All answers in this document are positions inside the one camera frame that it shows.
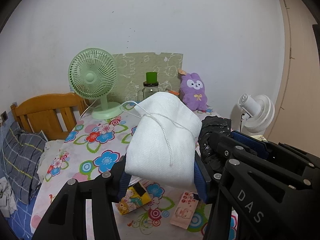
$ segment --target door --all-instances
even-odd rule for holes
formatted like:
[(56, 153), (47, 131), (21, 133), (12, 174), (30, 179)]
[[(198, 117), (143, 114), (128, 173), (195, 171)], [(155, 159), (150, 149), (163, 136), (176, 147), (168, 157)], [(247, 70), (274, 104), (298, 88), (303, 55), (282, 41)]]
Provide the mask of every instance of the door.
[(284, 15), (285, 61), (276, 114), (267, 140), (320, 157), (320, 67), (316, 24), (301, 0), (280, 0)]

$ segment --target stuffed bunny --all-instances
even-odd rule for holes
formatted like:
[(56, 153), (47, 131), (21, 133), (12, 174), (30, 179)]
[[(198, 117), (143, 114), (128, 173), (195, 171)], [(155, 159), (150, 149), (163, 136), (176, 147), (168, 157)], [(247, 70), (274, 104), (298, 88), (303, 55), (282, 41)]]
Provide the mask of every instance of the stuffed bunny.
[(207, 97), (204, 93), (204, 84), (197, 73), (186, 73), (179, 70), (181, 76), (180, 90), (183, 93), (182, 102), (191, 111), (207, 110)]

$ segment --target floral bed sheet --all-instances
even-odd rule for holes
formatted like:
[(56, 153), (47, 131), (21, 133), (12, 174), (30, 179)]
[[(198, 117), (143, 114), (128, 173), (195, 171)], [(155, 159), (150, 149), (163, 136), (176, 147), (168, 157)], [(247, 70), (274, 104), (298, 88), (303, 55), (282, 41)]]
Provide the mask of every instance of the floral bed sheet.
[[(133, 107), (134, 105), (127, 105), (125, 108), (137, 114)], [(201, 120), (207, 115), (218, 115), (211, 107), (206, 111), (195, 111), (195, 114)], [(96, 120), (87, 114), (78, 121), (52, 161), (39, 190), (30, 222), (32, 233), (68, 179), (86, 181), (112, 168), (113, 164), (126, 153), (139, 120), (123, 112), (110, 120)], [(153, 239), (202, 239), (211, 205), (199, 202), (191, 223), (185, 230), (169, 223), (183, 190), (146, 180), (141, 182), (150, 194), (151, 202), (123, 216), (114, 206), (116, 223), (122, 239), (128, 236), (132, 240), (151, 237)], [(87, 238), (91, 240), (94, 239), (91, 200), (87, 200), (86, 214)], [(236, 237), (236, 227), (237, 214), (233, 211), (230, 240)]]

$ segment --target drawstring bag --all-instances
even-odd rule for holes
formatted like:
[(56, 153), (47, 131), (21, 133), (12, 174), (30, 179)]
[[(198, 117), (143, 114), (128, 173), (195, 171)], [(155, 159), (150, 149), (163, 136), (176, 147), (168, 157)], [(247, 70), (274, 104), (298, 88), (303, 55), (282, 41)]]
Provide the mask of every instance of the drawstring bag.
[(127, 149), (125, 172), (172, 187), (195, 190), (199, 118), (171, 93), (158, 92), (135, 104), (141, 121)]

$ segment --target pillow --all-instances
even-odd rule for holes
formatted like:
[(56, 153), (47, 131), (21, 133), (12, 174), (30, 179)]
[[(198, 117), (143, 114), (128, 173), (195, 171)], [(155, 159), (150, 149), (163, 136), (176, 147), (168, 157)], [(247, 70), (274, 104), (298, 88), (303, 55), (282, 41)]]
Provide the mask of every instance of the pillow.
[(21, 131), (17, 122), (3, 141), (0, 163), (16, 198), (27, 205), (39, 188), (36, 171), (45, 143), (38, 134)]

